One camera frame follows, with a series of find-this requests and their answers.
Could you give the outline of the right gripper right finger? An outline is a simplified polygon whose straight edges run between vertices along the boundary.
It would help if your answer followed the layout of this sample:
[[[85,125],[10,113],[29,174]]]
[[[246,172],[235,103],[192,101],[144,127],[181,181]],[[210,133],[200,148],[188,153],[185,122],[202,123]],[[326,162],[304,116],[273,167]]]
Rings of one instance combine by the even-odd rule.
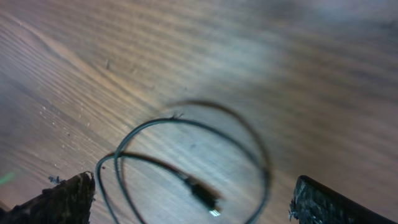
[[[289,218],[301,224],[397,224],[306,175],[298,177],[289,207]]]

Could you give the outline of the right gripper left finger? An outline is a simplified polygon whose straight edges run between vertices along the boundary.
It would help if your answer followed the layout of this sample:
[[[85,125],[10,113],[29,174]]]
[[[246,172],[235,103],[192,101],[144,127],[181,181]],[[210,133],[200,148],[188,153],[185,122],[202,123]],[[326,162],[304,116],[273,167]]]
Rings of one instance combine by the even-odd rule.
[[[82,172],[10,211],[1,209],[1,224],[89,224],[94,195],[93,173]]]

